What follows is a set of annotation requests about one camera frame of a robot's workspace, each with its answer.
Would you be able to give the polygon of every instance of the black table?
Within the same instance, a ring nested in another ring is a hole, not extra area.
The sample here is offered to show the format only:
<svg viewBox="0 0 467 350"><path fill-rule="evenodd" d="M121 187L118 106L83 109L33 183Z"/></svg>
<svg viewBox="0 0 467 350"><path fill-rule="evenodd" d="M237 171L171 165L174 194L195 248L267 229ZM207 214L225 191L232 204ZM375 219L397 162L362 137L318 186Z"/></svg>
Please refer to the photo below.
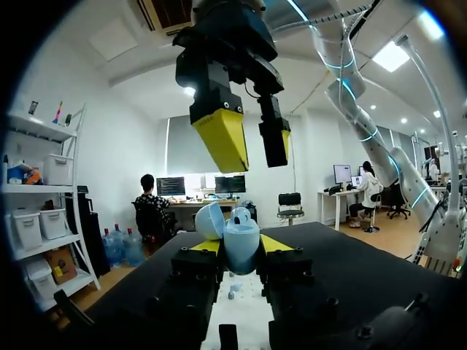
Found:
<svg viewBox="0 0 467 350"><path fill-rule="evenodd" d="M317 222L265 229L262 233L312 253L313 274L330 296L339 299L339 313L346 327L371 321L391 306L407 306L419 292L428 293L433 316L448 317L446 305L462 287L460 280L426 270ZM146 300L157 295L169 275L174 253L202 241L198 233L174 237L86 313L95 320L111 316L117 307L143 314Z"/></svg>

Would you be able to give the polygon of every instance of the person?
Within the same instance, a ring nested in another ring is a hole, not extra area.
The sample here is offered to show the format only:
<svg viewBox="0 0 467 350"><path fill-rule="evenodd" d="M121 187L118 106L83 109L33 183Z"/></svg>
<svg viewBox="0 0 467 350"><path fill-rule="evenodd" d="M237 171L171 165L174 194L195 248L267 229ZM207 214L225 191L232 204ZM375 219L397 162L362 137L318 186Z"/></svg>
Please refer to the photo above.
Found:
<svg viewBox="0 0 467 350"><path fill-rule="evenodd" d="M436 160L432 158L430 160L430 177L433 181L438 181L439 170L438 166L436 165Z"/></svg>
<svg viewBox="0 0 467 350"><path fill-rule="evenodd" d="M143 187L143 194L135 200L135 203L154 205L155 210L161 216L163 224L167 225L168 228L171 228L174 225L174 218L164 209L167 209L172 204L172 202L157 195L153 195L154 176L151 174L144 175L141 178L141 186Z"/></svg>
<svg viewBox="0 0 467 350"><path fill-rule="evenodd" d="M349 224L351 228L360 227L358 212L366 209L372 210L376 206L376 203L371 200L371 196L381 193L384 188L374 175L374 170L370 162L366 161L363 163L363 170L365 174L363 175L362 182L357 186L357 190L364 192L364 199L362 203L352 204L349 207L350 217L352 219L352 222Z"/></svg>

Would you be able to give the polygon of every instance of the man sitting at desk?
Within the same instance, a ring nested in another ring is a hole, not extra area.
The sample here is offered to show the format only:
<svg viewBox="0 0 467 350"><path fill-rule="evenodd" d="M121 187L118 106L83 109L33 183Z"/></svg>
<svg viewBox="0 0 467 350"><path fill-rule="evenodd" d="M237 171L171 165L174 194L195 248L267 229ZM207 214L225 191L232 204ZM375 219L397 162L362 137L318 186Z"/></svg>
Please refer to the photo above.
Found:
<svg viewBox="0 0 467 350"><path fill-rule="evenodd" d="M168 208L172 202L165 198L154 196L154 177L153 175L146 174L141 178L141 186L143 187L143 194L140 195L135 202L138 204L152 204L155 210L160 214L163 224L172 229L175 225L175 218L167 213L164 209Z"/></svg>

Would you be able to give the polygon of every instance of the water bottle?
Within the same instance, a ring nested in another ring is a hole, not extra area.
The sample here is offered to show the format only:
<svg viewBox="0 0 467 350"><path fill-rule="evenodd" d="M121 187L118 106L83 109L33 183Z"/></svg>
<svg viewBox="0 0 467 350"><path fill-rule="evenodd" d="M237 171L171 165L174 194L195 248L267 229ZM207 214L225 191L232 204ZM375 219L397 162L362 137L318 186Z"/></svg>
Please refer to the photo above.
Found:
<svg viewBox="0 0 467 350"><path fill-rule="evenodd" d="M123 239L125 238L122 231L118 227L118 224L115 224L115 229L110 233L116 241L118 249L120 250L120 259L123 261L125 259L125 247L123 246Z"/></svg>
<svg viewBox="0 0 467 350"><path fill-rule="evenodd" d="M143 246L141 236L133 234L129 228L128 235L124 240L126 262L130 266L139 266L144 262Z"/></svg>
<svg viewBox="0 0 467 350"><path fill-rule="evenodd" d="M122 253L120 247L115 240L115 237L109 234L109 229L104 229L105 236L102 238L104 243L105 255L109 265L113 268L117 268L122 263Z"/></svg>

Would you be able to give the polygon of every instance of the air conditioner vent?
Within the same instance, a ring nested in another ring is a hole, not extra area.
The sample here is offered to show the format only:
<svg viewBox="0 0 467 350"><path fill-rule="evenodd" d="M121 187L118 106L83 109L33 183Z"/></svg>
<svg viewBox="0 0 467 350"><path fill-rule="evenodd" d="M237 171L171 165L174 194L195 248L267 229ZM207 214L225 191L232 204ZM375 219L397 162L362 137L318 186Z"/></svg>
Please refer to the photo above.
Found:
<svg viewBox="0 0 467 350"><path fill-rule="evenodd" d="M171 36L191 26L191 0L138 0L138 5L151 31Z"/></svg>

